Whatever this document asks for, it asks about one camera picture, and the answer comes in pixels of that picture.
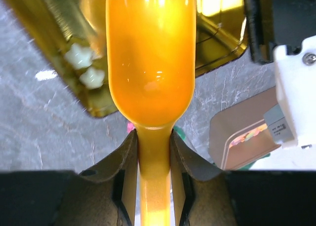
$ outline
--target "white flower-shaped object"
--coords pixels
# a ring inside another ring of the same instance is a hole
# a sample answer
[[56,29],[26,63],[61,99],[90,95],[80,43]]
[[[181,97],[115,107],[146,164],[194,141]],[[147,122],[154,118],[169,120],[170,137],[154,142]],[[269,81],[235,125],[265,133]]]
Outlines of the white flower-shaped object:
[[79,80],[88,89],[96,89],[103,85],[104,76],[104,71],[89,67],[88,70],[79,77]]
[[71,63],[76,70],[92,65],[93,51],[90,47],[82,47],[77,43],[65,54],[65,59]]

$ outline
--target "white object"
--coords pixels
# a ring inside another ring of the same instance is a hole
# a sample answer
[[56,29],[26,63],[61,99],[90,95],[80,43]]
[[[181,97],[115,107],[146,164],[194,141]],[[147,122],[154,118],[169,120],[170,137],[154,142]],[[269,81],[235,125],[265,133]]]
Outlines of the white object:
[[92,65],[93,51],[90,47],[83,47],[77,43],[65,54],[65,59],[71,63],[76,70],[87,68]]
[[79,80],[88,89],[97,89],[103,85],[104,76],[104,71],[89,67],[88,70],[79,77]]
[[294,139],[284,148],[316,144],[316,63],[307,66],[303,56],[316,54],[316,36],[302,43],[297,55],[287,55],[286,46],[274,50],[276,98]]

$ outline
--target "beige container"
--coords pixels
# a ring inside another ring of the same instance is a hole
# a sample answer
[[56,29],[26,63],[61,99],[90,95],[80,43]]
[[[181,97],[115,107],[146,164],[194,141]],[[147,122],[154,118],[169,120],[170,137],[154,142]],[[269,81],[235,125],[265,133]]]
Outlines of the beige container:
[[268,129],[229,148],[241,135],[265,125],[263,114],[277,104],[276,89],[270,88],[217,113],[210,122],[209,154],[221,169],[239,169],[280,147]]

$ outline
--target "yellow object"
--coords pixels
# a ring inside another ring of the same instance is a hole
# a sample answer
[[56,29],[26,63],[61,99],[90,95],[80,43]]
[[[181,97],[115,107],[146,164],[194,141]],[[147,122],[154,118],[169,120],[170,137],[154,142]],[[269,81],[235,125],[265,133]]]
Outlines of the yellow object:
[[110,92],[139,140],[142,226],[167,226],[169,137],[195,84],[195,0],[106,2]]

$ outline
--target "white robot part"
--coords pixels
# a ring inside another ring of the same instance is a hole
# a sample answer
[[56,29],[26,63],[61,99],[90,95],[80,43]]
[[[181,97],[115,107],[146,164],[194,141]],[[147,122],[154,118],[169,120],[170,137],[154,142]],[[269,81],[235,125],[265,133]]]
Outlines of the white robot part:
[[274,50],[276,98],[294,139],[282,147],[316,144],[316,36],[302,43],[297,55],[287,55],[285,45]]

